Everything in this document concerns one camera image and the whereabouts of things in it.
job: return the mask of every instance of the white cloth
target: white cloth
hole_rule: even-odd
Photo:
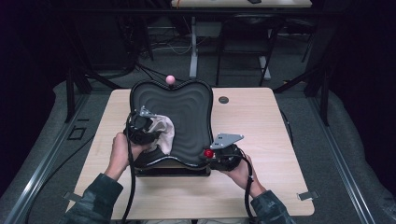
[[[155,150],[157,146],[165,155],[169,155],[172,150],[173,139],[175,137],[175,126],[168,117],[164,115],[156,115],[156,118],[152,118],[152,124],[149,126],[148,132],[161,132],[158,139],[156,139],[148,151]]]

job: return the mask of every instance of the black cable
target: black cable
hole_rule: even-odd
[[[131,140],[129,139],[129,122],[131,119],[131,114],[129,114],[127,120],[126,120],[126,128],[125,128],[125,135],[126,135],[126,141],[128,144],[128,161],[129,161],[129,168],[131,169],[131,191],[128,199],[128,204],[126,206],[124,215],[122,217],[122,224],[126,223],[126,218],[128,217],[129,211],[131,210],[132,206],[132,201],[134,200],[134,191],[136,188],[136,175],[134,174],[134,155],[132,154],[132,149],[131,149]]]
[[[49,183],[49,181],[53,178],[53,176],[64,166],[65,163],[67,163],[72,157],[74,157],[79,151],[81,151],[93,138],[95,137],[95,135],[93,135],[92,137],[90,137],[87,142],[85,142],[81,147],[79,147],[75,152],[73,152],[68,158],[66,158],[53,172],[52,174],[49,175],[49,177],[44,181],[44,183],[40,186],[40,188],[38,189],[37,194],[35,195],[35,197],[33,198],[33,201],[31,203],[31,205],[29,206],[29,210],[26,213],[26,217],[25,217],[25,223],[28,224],[29,223],[29,216],[32,212],[32,208],[33,205],[35,204],[35,200],[37,199],[39,193],[41,192],[41,190]]]
[[[286,123],[288,124],[289,127],[289,137],[290,137],[290,141],[291,141],[291,145],[294,146],[294,139],[293,139],[293,132],[291,131],[291,126],[288,120],[288,117],[286,117],[286,114],[279,108],[280,113],[282,114],[283,119],[286,121]]]
[[[174,35],[168,39],[164,39],[162,41],[157,40],[157,36],[169,36],[169,35],[152,35],[154,37],[154,40],[151,40],[152,47],[155,49],[155,47],[160,46],[160,45],[170,45],[170,44],[178,44],[178,43],[190,43],[191,41],[189,39],[184,39],[183,36],[181,35]]]
[[[168,76],[168,75],[166,75],[166,74],[164,74],[164,73],[160,73],[160,72],[157,72],[157,71],[155,71],[155,70],[153,70],[153,69],[151,69],[151,68],[149,68],[149,67],[146,67],[145,65],[143,65],[143,64],[141,64],[141,63],[136,62],[136,65],[139,66],[140,68],[144,68],[144,69],[150,71],[150,72],[153,73],[153,74],[155,73],[155,74],[158,74],[158,75],[161,75],[161,76],[164,76],[164,77],[167,77],[167,76]],[[184,81],[185,81],[185,80],[183,80],[183,79],[179,79],[179,78],[176,78],[176,77],[175,77],[175,79],[176,79],[177,81],[181,81],[181,82],[184,82]]]
[[[252,168],[252,166],[251,166],[250,161],[249,161],[248,158],[246,157],[245,152],[242,151],[240,148],[239,148],[239,150],[242,152],[242,154],[243,154],[244,156],[231,154],[231,155],[222,155],[221,157],[225,157],[225,158],[229,158],[229,157],[239,157],[239,158],[241,158],[242,160],[244,160],[244,161],[247,163],[247,172],[248,172],[248,175],[247,175],[247,186],[246,186],[246,188],[245,188],[245,208],[246,208],[246,210],[247,210],[247,215],[248,215],[248,217],[249,217],[249,220],[254,222],[255,217],[253,216],[253,214],[251,214],[250,206],[248,205],[248,199],[249,199],[249,196],[250,196],[250,187],[251,187],[251,183],[253,183],[253,178],[254,178],[254,176],[253,176],[253,168]]]
[[[101,74],[101,77],[105,77],[107,79],[113,79],[113,78],[117,78],[117,77],[125,77],[125,76],[127,76],[128,74],[130,74],[133,71],[134,71],[134,68],[127,67],[127,68],[124,68],[122,71],[120,71],[119,73],[116,73],[116,74],[111,74],[111,75],[103,75],[103,74]]]
[[[140,69],[141,69],[143,72],[145,72],[148,76],[150,76],[152,80],[154,80],[154,78],[152,78],[152,76],[149,75],[149,73],[146,71],[146,68],[140,67]],[[157,74],[155,74],[155,73],[153,73],[153,72],[151,72],[151,74],[154,75],[155,77],[157,77],[158,79],[161,79],[161,77],[159,77]]]

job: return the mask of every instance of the gray floor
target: gray floor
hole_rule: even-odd
[[[305,64],[301,63],[306,47],[304,39],[304,36],[280,37],[278,39],[269,67],[272,80],[266,81],[264,83],[265,87],[272,89],[278,87],[283,84],[283,80],[296,77],[304,71]],[[215,44],[215,39],[205,39],[199,48],[197,78],[206,81],[209,85],[215,83],[217,63]],[[177,50],[177,52],[185,51],[185,49],[174,50]],[[156,49],[154,50],[154,61],[140,59],[140,62],[161,73],[172,74],[177,78],[187,80],[190,72],[190,53],[189,51],[185,54],[176,54],[171,49]],[[230,76],[221,77],[220,86],[256,87],[258,85],[260,72],[257,70],[239,70],[239,63],[233,63],[232,58],[225,60],[224,67],[230,68],[229,70],[232,70],[233,73]],[[242,74],[250,74],[251,76],[240,76]],[[130,88],[136,81],[145,78],[148,78],[147,74],[135,70],[128,76],[113,78],[112,81],[122,87]],[[276,95],[280,109],[286,114],[290,122],[294,150],[308,189],[315,190],[320,195],[318,199],[314,200],[316,211],[313,216],[296,217],[295,219],[298,223],[361,223],[357,209],[351,201],[350,192],[347,191],[345,181],[335,165],[331,144],[316,117],[316,99],[304,97],[304,85],[304,83],[298,84],[296,87]],[[66,129],[65,139],[59,145],[60,152],[51,168],[52,170],[96,132],[106,107],[110,89],[95,80],[92,80],[92,86],[94,90],[89,96],[82,96],[77,93],[78,100],[84,102],[85,105],[78,111],[77,117],[70,124],[69,129]],[[50,118],[25,164],[0,200],[0,222],[2,223],[6,222],[15,204],[21,199],[21,195],[35,173],[35,169],[39,167],[43,158],[60,140],[59,133],[67,128],[67,126],[64,126],[66,115],[64,83],[56,87],[54,91],[57,94],[57,100]],[[329,129],[344,155],[346,164],[357,186],[359,186],[362,198],[366,202],[374,221],[384,224],[396,223],[396,220],[387,216],[383,210],[383,205],[387,202],[385,198],[388,197],[389,193],[378,182],[375,174],[366,164],[359,135],[342,102],[333,94],[331,94],[329,102],[329,122]],[[74,126],[85,129],[83,137],[80,140],[67,140]],[[29,223],[56,223],[63,214],[67,201],[62,198],[62,195],[67,191],[73,191],[90,144],[91,142],[67,162],[43,188],[35,201]]]

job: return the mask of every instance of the person's right hand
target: person's right hand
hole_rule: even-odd
[[[113,138],[110,161],[105,171],[105,175],[116,181],[119,180],[120,176],[129,165],[127,141],[128,140],[123,133],[117,133],[116,136]],[[140,155],[142,151],[149,148],[150,144],[140,146],[135,145],[131,142],[131,150],[134,156],[134,160],[136,160],[136,158]]]
[[[251,183],[250,187],[250,196],[255,198],[266,191],[265,187],[260,183],[257,178],[256,171],[254,170],[253,163],[251,162],[251,158],[247,156],[247,160],[251,164],[252,173],[253,173],[253,183]],[[245,189],[248,183],[248,164],[241,160],[239,165],[235,167],[235,169],[231,171],[222,171],[222,173],[229,176],[236,185],[240,188]]]

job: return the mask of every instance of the sleeve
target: sleeve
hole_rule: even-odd
[[[79,202],[66,212],[59,223],[109,223],[113,206],[122,189],[117,181],[99,174],[85,189]]]
[[[267,190],[254,198],[251,201],[251,205],[262,223],[295,224],[285,205],[271,190]]]

